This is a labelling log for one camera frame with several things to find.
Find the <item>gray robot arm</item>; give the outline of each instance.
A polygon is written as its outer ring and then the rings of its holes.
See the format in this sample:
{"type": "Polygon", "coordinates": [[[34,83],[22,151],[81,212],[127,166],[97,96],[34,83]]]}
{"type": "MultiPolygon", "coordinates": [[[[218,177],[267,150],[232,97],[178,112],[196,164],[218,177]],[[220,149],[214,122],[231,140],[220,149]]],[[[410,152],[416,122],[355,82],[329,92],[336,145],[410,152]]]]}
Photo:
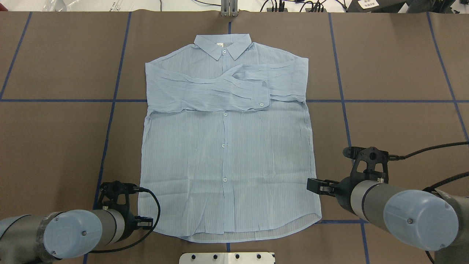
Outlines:
{"type": "Polygon", "coordinates": [[[133,216],[129,211],[129,194],[147,191],[134,184],[106,182],[101,185],[97,205],[103,209],[4,219],[0,221],[0,259],[5,264],[50,263],[83,256],[123,240],[140,228],[150,233],[159,213],[153,225],[152,218],[133,216]],[[126,197],[125,204],[117,203],[119,195],[126,197]]]}
{"type": "Polygon", "coordinates": [[[425,192],[387,184],[387,162],[403,159],[402,156],[389,155],[374,147],[345,148],[343,154],[355,160],[349,177],[341,182],[311,178],[307,189],[336,197],[342,208],[403,243],[435,251],[436,264],[469,263],[469,198],[451,196],[434,188],[425,192]],[[363,172],[357,171],[360,161],[367,164],[363,172]],[[375,171],[378,163],[382,164],[383,172],[375,171]]]}

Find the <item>black cable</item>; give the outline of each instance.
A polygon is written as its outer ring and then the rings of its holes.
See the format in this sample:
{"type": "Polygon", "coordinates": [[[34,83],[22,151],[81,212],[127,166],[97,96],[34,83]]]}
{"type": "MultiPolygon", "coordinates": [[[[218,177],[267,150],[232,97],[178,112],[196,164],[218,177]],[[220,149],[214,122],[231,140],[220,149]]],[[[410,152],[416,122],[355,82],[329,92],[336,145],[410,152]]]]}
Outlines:
{"type": "Polygon", "coordinates": [[[209,5],[209,6],[221,7],[221,5],[219,5],[219,4],[209,4],[209,3],[205,3],[205,2],[202,2],[202,1],[199,1],[199,0],[194,0],[194,1],[197,2],[197,3],[201,3],[201,4],[206,4],[206,5],[209,5]]]}
{"type": "Polygon", "coordinates": [[[326,1],[327,1],[327,0],[324,0],[324,1],[321,2],[321,6],[322,6],[321,12],[324,12],[324,5],[323,5],[323,4],[324,4],[324,2],[326,2],[326,1]]]}
{"type": "Polygon", "coordinates": [[[262,12],[262,9],[264,9],[265,4],[267,4],[269,0],[265,0],[264,4],[261,7],[261,10],[259,12],[262,12]]]}
{"type": "Polygon", "coordinates": [[[435,264],[435,261],[433,260],[433,257],[430,255],[430,252],[425,251],[425,253],[427,254],[428,259],[430,259],[430,262],[431,262],[432,264],[435,264]]]}
{"type": "Polygon", "coordinates": [[[435,184],[432,185],[432,186],[426,187],[426,188],[423,189],[422,191],[433,192],[433,191],[434,191],[436,188],[438,188],[438,187],[441,187],[441,186],[443,186],[443,185],[445,185],[445,184],[448,184],[448,183],[450,183],[450,182],[452,182],[452,181],[455,181],[455,180],[458,180],[458,179],[461,179],[461,178],[464,178],[464,177],[467,177],[467,176],[469,176],[469,171],[460,173],[460,174],[458,174],[458,175],[454,175],[454,176],[449,177],[449,178],[446,178],[446,179],[444,179],[444,180],[442,180],[442,181],[439,181],[439,182],[435,183],[435,184]]]}
{"type": "Polygon", "coordinates": [[[156,225],[158,224],[158,221],[159,221],[159,215],[160,215],[161,207],[159,205],[158,199],[156,198],[155,194],[152,191],[150,191],[149,189],[145,189],[145,188],[142,188],[142,191],[145,192],[145,193],[149,193],[153,197],[153,199],[155,200],[156,206],[158,207],[158,215],[156,216],[155,224],[148,231],[148,233],[146,233],[142,238],[140,238],[139,240],[137,240],[136,242],[134,242],[134,243],[132,243],[128,246],[125,246],[125,247],[122,247],[122,248],[107,249],[107,250],[92,250],[92,251],[90,251],[90,253],[95,253],[95,254],[111,253],[111,252],[117,252],[117,251],[121,251],[121,250],[124,250],[124,249],[131,248],[131,247],[135,246],[136,244],[142,242],[147,236],[149,236],[153,232],[153,230],[155,230],[155,227],[156,227],[156,225]]]}
{"type": "Polygon", "coordinates": [[[335,1],[338,2],[338,3],[342,6],[342,8],[344,9],[345,12],[347,12],[347,5],[346,5],[346,3],[345,3],[345,0],[344,0],[344,3],[343,3],[343,4],[342,4],[342,2],[340,2],[339,0],[335,0],[335,1]]]}
{"type": "Polygon", "coordinates": [[[314,8],[311,8],[310,12],[320,12],[321,11],[321,3],[319,2],[319,0],[316,2],[316,4],[314,5],[314,8]]]}
{"type": "Polygon", "coordinates": [[[319,1],[317,1],[314,6],[311,7],[311,9],[308,12],[314,12],[316,11],[316,7],[318,6],[319,1]]]}
{"type": "Polygon", "coordinates": [[[398,155],[389,155],[389,160],[390,161],[397,161],[397,160],[405,160],[409,157],[412,157],[412,156],[415,156],[417,154],[420,154],[422,152],[425,152],[425,151],[428,151],[428,150],[433,150],[433,149],[437,149],[437,148],[446,148],[446,147],[452,147],[452,146],[460,146],[460,145],[469,145],[469,141],[463,141],[463,142],[455,142],[455,143],[448,143],[448,144],[443,144],[443,145],[437,145],[437,146],[433,146],[433,147],[428,147],[428,148],[424,148],[424,149],[421,149],[421,150],[418,150],[416,152],[412,152],[408,155],[405,155],[405,156],[398,156],[398,155]]]}
{"type": "Polygon", "coordinates": [[[307,3],[310,3],[310,4],[311,4],[311,9],[313,9],[313,7],[314,7],[313,1],[306,1],[306,2],[304,2],[303,5],[301,6],[300,12],[303,10],[303,7],[304,7],[307,3]]]}

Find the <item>white metal bracket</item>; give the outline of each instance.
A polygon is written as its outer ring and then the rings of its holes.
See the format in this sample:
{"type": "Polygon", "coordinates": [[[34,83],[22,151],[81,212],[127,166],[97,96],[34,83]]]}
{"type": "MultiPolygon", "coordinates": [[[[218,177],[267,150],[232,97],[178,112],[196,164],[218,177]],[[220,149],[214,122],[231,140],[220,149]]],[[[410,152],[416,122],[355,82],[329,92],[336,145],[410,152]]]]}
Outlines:
{"type": "Polygon", "coordinates": [[[270,252],[184,253],[179,264],[275,264],[270,252]]]}

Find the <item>white paper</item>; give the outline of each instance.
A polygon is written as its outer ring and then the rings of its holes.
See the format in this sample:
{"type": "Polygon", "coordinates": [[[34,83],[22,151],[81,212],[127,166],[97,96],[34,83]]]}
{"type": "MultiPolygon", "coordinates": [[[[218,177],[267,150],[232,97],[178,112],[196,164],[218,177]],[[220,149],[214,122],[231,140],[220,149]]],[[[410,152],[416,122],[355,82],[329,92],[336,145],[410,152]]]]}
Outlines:
{"type": "Polygon", "coordinates": [[[358,3],[363,9],[373,8],[379,6],[376,0],[359,0],[358,3]]]}

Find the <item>light blue shirt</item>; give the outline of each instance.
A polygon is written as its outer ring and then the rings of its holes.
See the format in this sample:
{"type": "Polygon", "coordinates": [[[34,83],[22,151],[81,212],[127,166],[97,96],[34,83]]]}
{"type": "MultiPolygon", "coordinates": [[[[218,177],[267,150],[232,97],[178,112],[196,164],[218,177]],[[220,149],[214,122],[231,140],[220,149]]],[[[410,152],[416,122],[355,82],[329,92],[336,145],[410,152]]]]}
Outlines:
{"type": "MultiPolygon", "coordinates": [[[[321,218],[306,106],[308,59],[198,35],[145,64],[141,186],[161,203],[155,231],[194,242],[283,237],[321,218]]],[[[138,213],[156,217],[140,194],[138,213]]]]}

